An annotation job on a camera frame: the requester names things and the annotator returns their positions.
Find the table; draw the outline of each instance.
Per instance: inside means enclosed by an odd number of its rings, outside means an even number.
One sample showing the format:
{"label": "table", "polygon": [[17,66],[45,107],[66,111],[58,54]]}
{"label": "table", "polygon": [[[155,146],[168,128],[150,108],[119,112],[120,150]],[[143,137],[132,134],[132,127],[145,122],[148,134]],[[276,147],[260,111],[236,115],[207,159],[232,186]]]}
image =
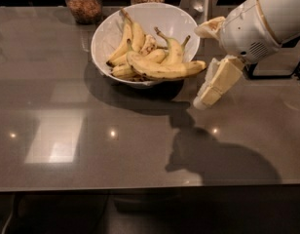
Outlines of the table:
{"label": "table", "polygon": [[0,7],[0,192],[300,184],[295,77],[244,75],[199,111],[204,73],[116,84],[92,63],[94,31],[65,7]]}

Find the bunch of bananas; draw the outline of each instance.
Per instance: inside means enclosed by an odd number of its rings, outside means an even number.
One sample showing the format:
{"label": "bunch of bananas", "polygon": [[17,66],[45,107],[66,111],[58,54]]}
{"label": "bunch of bananas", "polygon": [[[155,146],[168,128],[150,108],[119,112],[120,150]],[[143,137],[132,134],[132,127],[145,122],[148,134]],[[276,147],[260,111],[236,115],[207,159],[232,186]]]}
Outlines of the bunch of bananas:
{"label": "bunch of bananas", "polygon": [[190,36],[182,44],[167,37],[158,27],[155,31],[167,45],[160,46],[156,38],[147,34],[140,23],[121,9],[124,15],[123,34],[119,46],[109,56],[107,64],[111,74],[128,81],[177,80],[196,75],[206,69],[201,60],[184,62],[185,47]]}

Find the countertop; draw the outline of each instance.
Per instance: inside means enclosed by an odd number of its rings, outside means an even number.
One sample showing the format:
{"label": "countertop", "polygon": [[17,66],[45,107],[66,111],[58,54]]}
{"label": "countertop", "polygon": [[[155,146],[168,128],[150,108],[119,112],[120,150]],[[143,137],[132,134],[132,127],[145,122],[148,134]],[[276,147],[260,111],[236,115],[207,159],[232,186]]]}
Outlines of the countertop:
{"label": "countertop", "polygon": [[300,184],[295,77],[244,75],[200,111],[205,73],[116,84],[92,63],[94,31],[65,7],[0,8],[0,191]]}

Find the white bowl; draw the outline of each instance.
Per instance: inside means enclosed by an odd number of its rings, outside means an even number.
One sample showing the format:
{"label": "white bowl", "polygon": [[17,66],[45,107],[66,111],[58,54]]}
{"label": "white bowl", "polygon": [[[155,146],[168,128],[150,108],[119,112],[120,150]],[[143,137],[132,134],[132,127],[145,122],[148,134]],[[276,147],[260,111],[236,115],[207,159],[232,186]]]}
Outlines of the white bowl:
{"label": "white bowl", "polygon": [[[144,31],[153,35],[158,43],[166,45],[166,42],[157,36],[154,27],[167,36],[177,39],[180,43],[190,35],[191,38],[186,45],[184,61],[193,59],[200,45],[200,37],[194,33],[197,23],[194,19],[178,7],[164,3],[143,3],[131,5],[124,8],[132,17],[138,21]],[[111,75],[111,67],[106,64],[108,56],[116,49],[122,38],[123,15],[120,11],[108,17],[95,31],[91,51],[95,66],[102,75],[125,83],[138,89],[151,88],[162,81],[131,82],[118,79]]]}

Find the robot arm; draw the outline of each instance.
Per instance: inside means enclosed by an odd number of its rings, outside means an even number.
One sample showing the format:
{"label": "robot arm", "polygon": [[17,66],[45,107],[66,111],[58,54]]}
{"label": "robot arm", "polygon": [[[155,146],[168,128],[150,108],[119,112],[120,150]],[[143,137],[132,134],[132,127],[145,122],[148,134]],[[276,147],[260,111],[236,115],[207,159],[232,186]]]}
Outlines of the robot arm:
{"label": "robot arm", "polygon": [[199,25],[195,33],[215,38],[227,53],[214,59],[194,105],[205,109],[216,103],[242,76],[246,64],[255,64],[300,35],[300,0],[246,0],[228,17]]}

